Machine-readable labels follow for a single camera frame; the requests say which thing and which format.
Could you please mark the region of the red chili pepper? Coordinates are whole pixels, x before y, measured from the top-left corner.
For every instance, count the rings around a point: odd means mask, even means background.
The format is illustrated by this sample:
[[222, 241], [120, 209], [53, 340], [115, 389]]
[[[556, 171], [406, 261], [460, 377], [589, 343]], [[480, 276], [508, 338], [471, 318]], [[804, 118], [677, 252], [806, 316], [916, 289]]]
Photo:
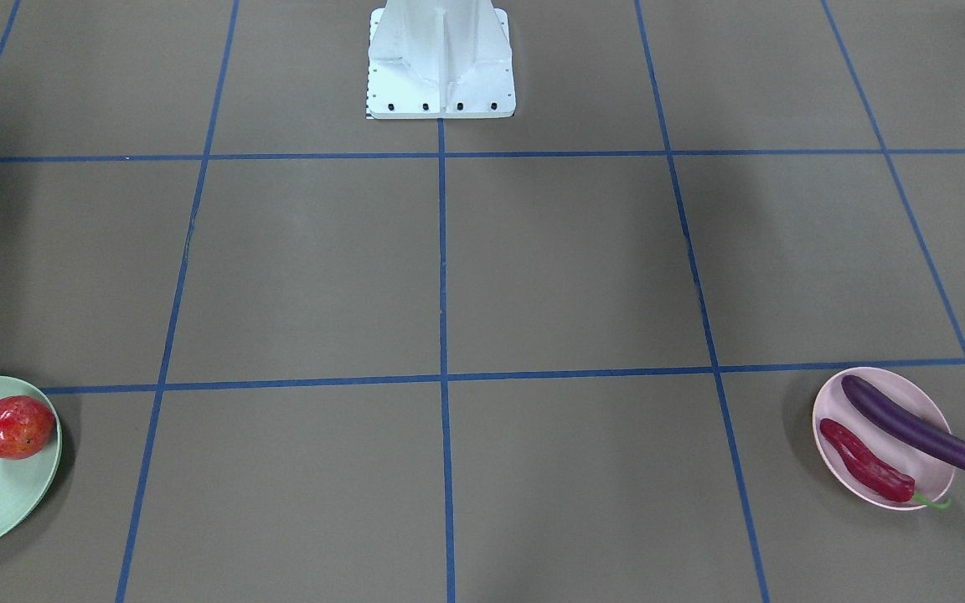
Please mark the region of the red chili pepper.
[[889, 503], [915, 503], [934, 510], [950, 508], [950, 500], [936, 502], [923, 496], [916, 489], [914, 477], [882, 461], [853, 431], [838, 421], [824, 417], [818, 423], [818, 433], [838, 454], [847, 473], [858, 484]]

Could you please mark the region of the red orange pomegranate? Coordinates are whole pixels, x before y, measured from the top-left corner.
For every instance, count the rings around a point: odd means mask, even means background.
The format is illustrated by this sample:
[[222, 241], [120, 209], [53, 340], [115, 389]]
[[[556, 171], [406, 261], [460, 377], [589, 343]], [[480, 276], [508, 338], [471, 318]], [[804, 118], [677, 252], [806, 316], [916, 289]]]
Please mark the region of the red orange pomegranate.
[[23, 461], [37, 455], [56, 426], [56, 415], [41, 400], [26, 394], [0, 399], [0, 458]]

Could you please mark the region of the purple eggplant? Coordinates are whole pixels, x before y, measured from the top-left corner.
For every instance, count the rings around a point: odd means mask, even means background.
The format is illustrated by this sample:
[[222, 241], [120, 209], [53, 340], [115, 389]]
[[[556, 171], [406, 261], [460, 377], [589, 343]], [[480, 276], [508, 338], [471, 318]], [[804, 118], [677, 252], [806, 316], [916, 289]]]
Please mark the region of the purple eggplant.
[[965, 440], [900, 407], [858, 375], [843, 375], [841, 390], [855, 411], [885, 434], [931, 458], [965, 471]]

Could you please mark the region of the pink plate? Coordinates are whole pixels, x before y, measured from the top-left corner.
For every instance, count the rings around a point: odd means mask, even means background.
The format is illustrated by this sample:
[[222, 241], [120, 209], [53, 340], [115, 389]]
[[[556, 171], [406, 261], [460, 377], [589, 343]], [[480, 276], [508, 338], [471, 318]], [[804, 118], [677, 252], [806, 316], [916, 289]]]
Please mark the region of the pink plate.
[[808, 434], [812, 437], [816, 465], [826, 470], [831, 481], [844, 492], [857, 497], [862, 503], [873, 505], [874, 508], [895, 512], [914, 512], [926, 508], [926, 504], [915, 499], [906, 502], [891, 501], [850, 476], [843, 459], [823, 438], [819, 429], [821, 420], [834, 420], [851, 434], [858, 436], [880, 461], [914, 478], [916, 492], [922, 495], [923, 499], [931, 501], [931, 507], [940, 508], [943, 503], [949, 503], [957, 468], [908, 446], [862, 416], [850, 404], [842, 389], [841, 381], [847, 374], [855, 374], [868, 381], [901, 408], [907, 409], [931, 426], [949, 434], [952, 431], [952, 426], [941, 408], [916, 382], [909, 380], [907, 374], [875, 367], [846, 368], [823, 379], [815, 392]]

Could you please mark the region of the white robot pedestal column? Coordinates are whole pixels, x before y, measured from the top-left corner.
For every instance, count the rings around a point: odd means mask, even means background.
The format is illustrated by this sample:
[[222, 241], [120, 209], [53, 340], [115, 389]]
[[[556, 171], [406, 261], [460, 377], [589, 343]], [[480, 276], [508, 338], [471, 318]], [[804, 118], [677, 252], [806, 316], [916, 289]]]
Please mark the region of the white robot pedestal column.
[[388, 1], [371, 12], [369, 24], [367, 118], [516, 113], [509, 19], [490, 1]]

